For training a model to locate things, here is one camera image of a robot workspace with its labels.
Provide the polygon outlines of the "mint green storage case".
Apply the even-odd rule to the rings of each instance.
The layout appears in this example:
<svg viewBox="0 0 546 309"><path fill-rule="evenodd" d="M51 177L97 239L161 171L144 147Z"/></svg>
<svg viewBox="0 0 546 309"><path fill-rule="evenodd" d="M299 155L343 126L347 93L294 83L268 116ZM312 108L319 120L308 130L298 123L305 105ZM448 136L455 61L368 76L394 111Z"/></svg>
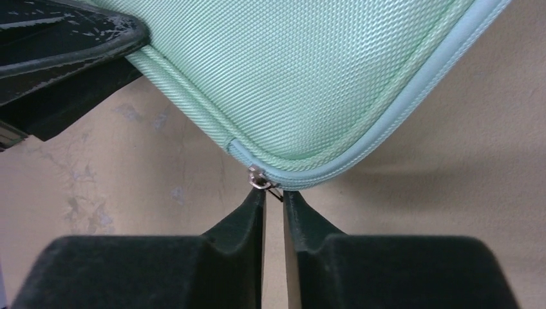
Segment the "mint green storage case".
<svg viewBox="0 0 546 309"><path fill-rule="evenodd" d="M358 164L507 1L96 1L151 41L127 56L250 182L298 191Z"/></svg>

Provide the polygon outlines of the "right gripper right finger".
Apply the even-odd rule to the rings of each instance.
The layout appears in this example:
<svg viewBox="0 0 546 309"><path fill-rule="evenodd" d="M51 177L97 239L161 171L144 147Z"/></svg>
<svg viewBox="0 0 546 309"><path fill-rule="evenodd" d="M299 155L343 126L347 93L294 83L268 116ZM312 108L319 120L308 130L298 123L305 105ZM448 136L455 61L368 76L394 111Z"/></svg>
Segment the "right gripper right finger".
<svg viewBox="0 0 546 309"><path fill-rule="evenodd" d="M466 236L350 235L284 193L290 308L517 308L491 250Z"/></svg>

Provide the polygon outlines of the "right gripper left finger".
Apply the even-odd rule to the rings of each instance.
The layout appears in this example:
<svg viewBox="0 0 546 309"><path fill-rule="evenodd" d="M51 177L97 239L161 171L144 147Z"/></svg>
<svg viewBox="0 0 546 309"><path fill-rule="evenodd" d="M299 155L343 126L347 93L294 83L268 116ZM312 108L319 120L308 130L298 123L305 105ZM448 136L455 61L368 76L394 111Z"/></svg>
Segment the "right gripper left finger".
<svg viewBox="0 0 546 309"><path fill-rule="evenodd" d="M12 308L260 308L266 194L197 236L65 236Z"/></svg>

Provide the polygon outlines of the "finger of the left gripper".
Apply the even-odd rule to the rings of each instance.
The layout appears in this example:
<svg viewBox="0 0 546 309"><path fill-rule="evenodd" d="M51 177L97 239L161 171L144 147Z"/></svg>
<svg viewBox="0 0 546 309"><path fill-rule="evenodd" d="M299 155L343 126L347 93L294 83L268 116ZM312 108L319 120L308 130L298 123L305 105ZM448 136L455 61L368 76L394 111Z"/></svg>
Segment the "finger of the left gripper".
<svg viewBox="0 0 546 309"><path fill-rule="evenodd" d="M1 141L47 141L139 78L136 17L79 1L1 2Z"/></svg>

